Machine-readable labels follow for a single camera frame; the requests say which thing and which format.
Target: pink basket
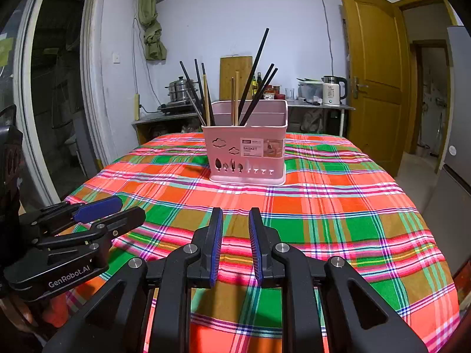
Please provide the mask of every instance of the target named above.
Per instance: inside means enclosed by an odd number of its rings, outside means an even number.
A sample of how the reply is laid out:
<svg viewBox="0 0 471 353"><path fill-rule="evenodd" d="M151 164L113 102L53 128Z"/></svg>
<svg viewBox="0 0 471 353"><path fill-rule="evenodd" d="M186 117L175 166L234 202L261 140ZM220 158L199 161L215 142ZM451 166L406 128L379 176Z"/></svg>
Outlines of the pink basket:
<svg viewBox="0 0 471 353"><path fill-rule="evenodd" d="M246 101L242 117L251 101ZM231 101L213 103L216 126L203 126L213 182L281 186L288 104L259 101L245 126L231 126Z"/></svg>

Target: glass cup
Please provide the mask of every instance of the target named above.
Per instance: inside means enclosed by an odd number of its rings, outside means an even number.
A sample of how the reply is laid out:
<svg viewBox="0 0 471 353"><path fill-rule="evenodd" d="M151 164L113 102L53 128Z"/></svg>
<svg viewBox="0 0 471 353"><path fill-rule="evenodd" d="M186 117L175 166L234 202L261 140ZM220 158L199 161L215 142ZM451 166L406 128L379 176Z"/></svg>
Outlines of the glass cup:
<svg viewBox="0 0 471 353"><path fill-rule="evenodd" d="M286 100L293 101L294 100L294 89L284 89L286 92Z"/></svg>

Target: basket label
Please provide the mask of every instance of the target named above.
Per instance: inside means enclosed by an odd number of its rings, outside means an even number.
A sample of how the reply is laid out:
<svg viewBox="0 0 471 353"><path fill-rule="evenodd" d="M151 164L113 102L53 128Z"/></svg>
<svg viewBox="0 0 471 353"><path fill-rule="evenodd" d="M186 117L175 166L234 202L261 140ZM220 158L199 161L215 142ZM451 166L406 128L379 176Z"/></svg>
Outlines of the basket label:
<svg viewBox="0 0 471 353"><path fill-rule="evenodd" d="M283 139L241 138L241 155L281 158L283 156L283 144Z"/></svg>
<svg viewBox="0 0 471 353"><path fill-rule="evenodd" d="M241 138L240 149L242 156L263 156L263 139Z"/></svg>

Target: white refrigerator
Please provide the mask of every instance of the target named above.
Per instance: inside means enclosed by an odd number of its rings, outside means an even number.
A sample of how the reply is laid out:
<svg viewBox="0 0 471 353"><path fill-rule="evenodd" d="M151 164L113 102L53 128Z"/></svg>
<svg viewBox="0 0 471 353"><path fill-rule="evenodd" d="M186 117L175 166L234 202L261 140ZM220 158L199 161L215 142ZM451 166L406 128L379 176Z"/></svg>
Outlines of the white refrigerator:
<svg viewBox="0 0 471 353"><path fill-rule="evenodd" d="M454 275L471 256L471 37L448 28L454 102L445 164L423 218Z"/></svg>

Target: white kettle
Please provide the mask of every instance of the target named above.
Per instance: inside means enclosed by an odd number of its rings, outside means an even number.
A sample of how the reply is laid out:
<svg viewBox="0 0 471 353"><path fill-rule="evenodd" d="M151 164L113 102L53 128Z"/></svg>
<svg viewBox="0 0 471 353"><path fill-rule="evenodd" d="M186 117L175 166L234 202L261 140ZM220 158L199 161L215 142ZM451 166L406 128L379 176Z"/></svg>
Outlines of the white kettle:
<svg viewBox="0 0 471 353"><path fill-rule="evenodd" d="M340 105L340 100L346 98L348 94L347 80L343 77L324 76L322 81L324 83L322 103L330 106ZM340 96L340 82L345 86L345 93L342 96Z"/></svg>

